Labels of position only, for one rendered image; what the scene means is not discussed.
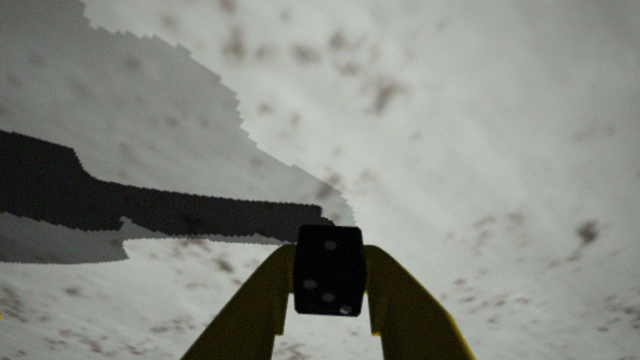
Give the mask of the black die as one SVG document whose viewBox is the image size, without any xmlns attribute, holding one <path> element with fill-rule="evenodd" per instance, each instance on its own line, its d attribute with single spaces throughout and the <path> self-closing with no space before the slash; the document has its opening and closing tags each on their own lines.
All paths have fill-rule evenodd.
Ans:
<svg viewBox="0 0 640 360">
<path fill-rule="evenodd" d="M 359 227 L 300 227 L 293 265 L 294 309 L 298 314 L 358 317 L 366 278 Z"/>
</svg>

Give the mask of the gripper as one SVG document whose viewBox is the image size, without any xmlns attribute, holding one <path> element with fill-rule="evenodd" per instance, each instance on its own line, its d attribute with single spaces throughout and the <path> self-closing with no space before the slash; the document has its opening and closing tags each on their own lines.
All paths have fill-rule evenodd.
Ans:
<svg viewBox="0 0 640 360">
<path fill-rule="evenodd" d="M 384 360 L 476 360 L 451 314 L 386 251 L 363 246 L 371 334 Z M 296 247 L 267 257 L 180 360 L 271 360 L 294 294 Z"/>
</svg>

